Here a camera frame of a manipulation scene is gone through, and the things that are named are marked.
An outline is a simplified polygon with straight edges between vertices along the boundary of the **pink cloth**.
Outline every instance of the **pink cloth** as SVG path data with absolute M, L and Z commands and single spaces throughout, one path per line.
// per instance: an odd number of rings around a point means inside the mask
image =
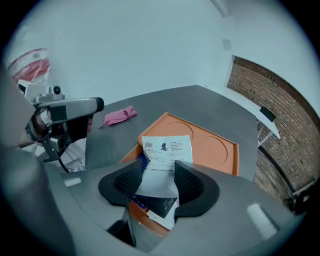
M 107 124 L 108 126 L 112 126 L 116 123 L 120 123 L 123 122 L 133 116 L 136 116 L 137 112 L 135 111 L 133 106 L 128 106 L 124 109 L 115 111 L 115 112 L 111 112 L 109 114 L 106 114 L 104 116 L 104 122 L 103 124 L 99 127 L 99 129 L 104 126 L 105 124 Z

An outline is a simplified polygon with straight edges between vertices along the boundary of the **orange tray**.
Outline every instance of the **orange tray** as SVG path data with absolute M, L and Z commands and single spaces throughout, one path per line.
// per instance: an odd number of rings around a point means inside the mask
M 239 175 L 239 145 L 193 123 L 164 113 L 137 139 L 137 145 L 120 161 L 134 161 L 143 152 L 142 136 L 182 136 L 189 135 L 192 147 L 192 161 L 227 174 Z M 131 201 L 129 212 L 143 226 L 165 237 L 170 230 L 151 220 L 148 209 L 143 210 Z

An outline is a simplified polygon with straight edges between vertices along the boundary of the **gray table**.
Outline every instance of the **gray table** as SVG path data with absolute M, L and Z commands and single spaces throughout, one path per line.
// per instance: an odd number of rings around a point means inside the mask
M 106 114 L 130 105 L 137 116 L 98 129 Z M 106 105 L 94 115 L 86 140 L 86 169 L 119 163 L 137 144 L 138 136 L 165 112 L 238 143 L 239 176 L 253 180 L 258 154 L 256 117 L 226 97 L 198 85 L 151 92 Z

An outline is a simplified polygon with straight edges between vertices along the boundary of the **brick wall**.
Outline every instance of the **brick wall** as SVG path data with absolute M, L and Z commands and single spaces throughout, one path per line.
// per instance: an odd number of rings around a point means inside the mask
M 295 190 L 320 176 L 320 120 L 303 96 L 268 69 L 238 57 L 227 87 L 276 116 L 281 139 L 272 135 L 262 147 Z M 261 137 L 268 132 L 265 128 Z
M 292 192 L 290 188 L 277 169 L 259 150 L 253 182 L 274 199 L 288 207 L 285 199 L 291 198 Z

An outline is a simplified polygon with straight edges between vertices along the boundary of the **black rubber flap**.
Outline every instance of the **black rubber flap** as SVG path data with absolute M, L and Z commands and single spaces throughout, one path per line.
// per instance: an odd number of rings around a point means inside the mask
M 142 161 L 135 162 L 104 176 L 98 189 L 101 195 L 114 206 L 128 207 L 142 182 Z
M 175 161 L 174 183 L 179 192 L 179 207 L 174 219 L 197 217 L 208 211 L 218 200 L 218 184 L 208 175 Z

